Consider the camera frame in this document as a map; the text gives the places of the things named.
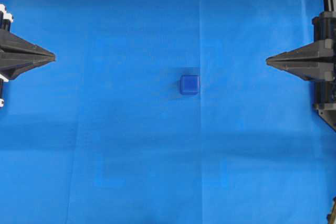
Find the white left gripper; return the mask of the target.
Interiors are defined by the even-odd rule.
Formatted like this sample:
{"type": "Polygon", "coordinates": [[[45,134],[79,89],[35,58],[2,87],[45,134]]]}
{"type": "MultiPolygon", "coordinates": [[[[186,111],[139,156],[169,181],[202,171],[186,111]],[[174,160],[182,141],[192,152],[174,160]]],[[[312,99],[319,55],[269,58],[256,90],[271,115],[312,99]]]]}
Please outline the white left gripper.
{"type": "Polygon", "coordinates": [[[51,57],[54,60],[38,60],[1,69],[1,106],[4,106],[3,87],[4,83],[9,80],[15,80],[19,75],[32,69],[44,66],[55,61],[55,54],[36,45],[32,44],[12,33],[10,33],[11,23],[14,21],[11,13],[7,12],[6,6],[1,4],[1,49],[5,52],[14,52],[20,54],[35,54],[51,57]]]}

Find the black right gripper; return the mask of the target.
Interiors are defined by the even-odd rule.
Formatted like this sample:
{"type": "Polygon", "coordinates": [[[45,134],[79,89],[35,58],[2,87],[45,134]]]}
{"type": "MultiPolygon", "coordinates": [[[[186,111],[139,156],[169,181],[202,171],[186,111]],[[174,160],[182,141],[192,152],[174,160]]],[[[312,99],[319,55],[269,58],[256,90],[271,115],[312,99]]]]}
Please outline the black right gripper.
{"type": "Polygon", "coordinates": [[[328,126],[335,127],[335,17],[328,14],[332,13],[322,12],[312,20],[315,42],[269,57],[266,62],[305,81],[317,81],[313,107],[328,126]]]}

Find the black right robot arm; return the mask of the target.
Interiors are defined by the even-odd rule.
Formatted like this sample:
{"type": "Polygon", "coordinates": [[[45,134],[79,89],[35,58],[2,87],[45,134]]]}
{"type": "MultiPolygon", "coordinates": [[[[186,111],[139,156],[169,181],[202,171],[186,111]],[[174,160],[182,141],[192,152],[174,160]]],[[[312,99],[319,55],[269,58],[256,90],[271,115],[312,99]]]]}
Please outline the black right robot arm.
{"type": "Polygon", "coordinates": [[[335,130],[335,0],[312,19],[314,42],[266,59],[266,64],[314,83],[313,108],[335,130]]]}

